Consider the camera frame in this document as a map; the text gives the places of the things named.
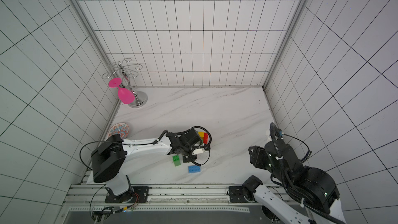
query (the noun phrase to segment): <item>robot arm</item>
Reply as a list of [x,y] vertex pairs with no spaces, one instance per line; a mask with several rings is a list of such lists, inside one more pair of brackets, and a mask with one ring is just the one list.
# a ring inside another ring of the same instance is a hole
[[308,217],[296,212],[279,197],[268,190],[261,180],[251,176],[245,181],[243,192],[249,201],[256,200],[284,223],[338,223],[344,224],[340,193],[331,176],[321,169],[303,166],[310,157],[308,151],[302,159],[297,158],[293,148],[283,140],[283,132],[271,123],[267,132],[268,143],[264,148],[249,147],[250,163],[256,168],[271,172],[281,183],[289,197],[306,207]]
[[[207,132],[209,141],[202,144],[195,128]],[[203,127],[192,127],[184,132],[170,133],[165,130],[159,138],[129,140],[121,139],[120,135],[112,135],[97,147],[92,153],[92,175],[87,183],[106,183],[107,190],[111,190],[116,197],[126,193],[130,196],[131,185],[124,167],[126,162],[149,154],[170,155],[182,154],[189,161],[195,162],[195,155],[210,150],[211,135]]]

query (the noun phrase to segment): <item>green lego brick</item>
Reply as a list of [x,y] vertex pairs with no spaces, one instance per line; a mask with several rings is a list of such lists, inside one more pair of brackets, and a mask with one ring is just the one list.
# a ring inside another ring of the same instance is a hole
[[181,165],[180,157],[178,155],[173,156],[173,162],[175,166]]

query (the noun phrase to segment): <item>wire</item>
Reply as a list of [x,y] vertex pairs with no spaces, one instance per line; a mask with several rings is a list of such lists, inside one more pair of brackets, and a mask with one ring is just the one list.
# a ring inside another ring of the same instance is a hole
[[123,144],[123,143],[112,142],[112,141],[93,141],[93,142],[86,143],[86,144],[83,145],[83,147],[80,149],[79,157],[80,157],[80,161],[81,161],[87,168],[89,168],[90,170],[93,170],[93,169],[90,168],[90,167],[88,167],[87,164],[85,164],[85,163],[83,162],[83,159],[82,159],[82,150],[83,150],[83,148],[86,147],[87,145],[93,144],[93,143],[114,143],[114,144],[122,144],[122,145],[125,145],[125,146],[143,146],[143,145],[147,145],[147,144]]
[[95,221],[95,220],[94,220],[94,216],[91,215],[91,203],[93,202],[93,199],[94,199],[96,193],[97,193],[98,191],[100,191],[100,189],[102,189],[103,187],[105,187],[105,185],[103,185],[101,188],[99,188],[99,189],[94,193],[93,198],[91,198],[91,201],[90,201],[90,208],[89,208],[89,212],[88,212],[88,213],[90,214],[90,217],[92,218],[93,221]]
[[307,161],[308,158],[310,158],[312,152],[310,151],[310,148],[308,147],[308,145],[307,145],[304,141],[301,141],[300,139],[295,138],[295,137],[293,137],[293,136],[287,135],[286,133],[283,133],[283,135],[288,136],[288,137],[291,137],[291,138],[294,138],[294,139],[297,139],[298,141],[300,141],[300,142],[302,142],[303,144],[305,144],[305,146],[307,147],[308,151],[307,151],[307,153],[304,155],[304,157],[301,159],[301,162],[302,162],[302,163],[305,162],[305,161]]
[[276,193],[278,193],[278,195],[281,197],[281,200],[283,201],[283,198],[282,198],[281,194],[279,194],[279,192],[274,187],[272,187],[272,186],[267,186],[267,187],[274,189],[276,191]]

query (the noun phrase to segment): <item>chrome base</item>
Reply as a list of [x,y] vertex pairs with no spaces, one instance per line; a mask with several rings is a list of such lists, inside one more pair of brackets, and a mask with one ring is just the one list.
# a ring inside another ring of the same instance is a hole
[[147,94],[144,92],[135,92],[135,91],[133,91],[133,93],[135,96],[135,100],[132,103],[128,104],[129,107],[138,108],[138,107],[142,107],[143,105],[145,105],[145,103],[148,100]]

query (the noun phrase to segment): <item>white marble surface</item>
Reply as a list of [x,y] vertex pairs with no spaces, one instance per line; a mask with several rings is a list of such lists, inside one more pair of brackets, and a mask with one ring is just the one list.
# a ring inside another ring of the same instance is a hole
[[[128,162],[132,184],[243,183],[251,175],[269,183],[270,173],[249,161],[248,147],[265,145],[265,130],[273,121],[262,88],[140,88],[148,94],[141,108],[121,104],[113,124],[130,126],[128,139],[156,138],[167,129],[181,132],[199,125],[212,135],[211,157],[199,173],[192,163],[175,167],[172,155],[147,156]],[[208,153],[198,155],[206,161]]]

